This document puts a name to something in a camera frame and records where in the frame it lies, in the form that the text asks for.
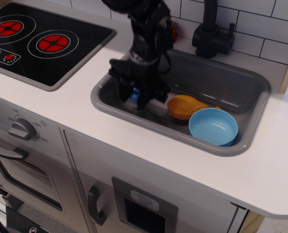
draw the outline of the oven window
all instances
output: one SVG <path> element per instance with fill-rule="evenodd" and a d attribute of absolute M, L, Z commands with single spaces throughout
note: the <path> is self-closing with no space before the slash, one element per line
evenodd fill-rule
<path fill-rule="evenodd" d="M 46 172 L 26 162 L 0 157 L 0 167 L 11 181 L 62 210 L 57 191 Z"/>

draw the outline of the faucet handle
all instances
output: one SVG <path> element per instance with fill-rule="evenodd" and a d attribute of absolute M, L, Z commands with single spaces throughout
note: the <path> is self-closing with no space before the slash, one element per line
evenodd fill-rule
<path fill-rule="evenodd" d="M 235 30 L 235 26 L 236 25 L 234 23 L 230 23 L 228 37 L 232 37 L 233 36 L 233 32 Z"/>

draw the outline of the light blue bowl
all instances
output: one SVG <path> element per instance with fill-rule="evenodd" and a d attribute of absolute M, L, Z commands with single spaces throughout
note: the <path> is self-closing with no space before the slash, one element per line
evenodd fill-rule
<path fill-rule="evenodd" d="M 237 122 L 223 110 L 205 108 L 191 116 L 189 134 L 216 146 L 229 147 L 237 135 Z"/>

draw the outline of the stovetop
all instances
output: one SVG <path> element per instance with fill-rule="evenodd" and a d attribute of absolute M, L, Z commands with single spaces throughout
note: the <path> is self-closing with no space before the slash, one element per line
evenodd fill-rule
<path fill-rule="evenodd" d="M 0 9 L 0 73 L 54 91 L 115 34 L 103 26 L 10 3 Z"/>

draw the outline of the cabinet handle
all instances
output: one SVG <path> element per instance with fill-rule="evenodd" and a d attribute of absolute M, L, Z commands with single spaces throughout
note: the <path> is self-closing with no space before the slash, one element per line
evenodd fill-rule
<path fill-rule="evenodd" d="M 20 148 L 14 150 L 7 150 L 0 147 L 0 157 L 11 159 L 11 160 L 24 160 L 28 156 L 28 153 Z"/>
<path fill-rule="evenodd" d="M 97 211 L 96 202 L 100 197 L 99 189 L 95 186 L 92 186 L 89 192 L 87 193 L 87 208 L 91 219 L 102 226 L 106 221 L 106 215 L 100 211 Z"/>

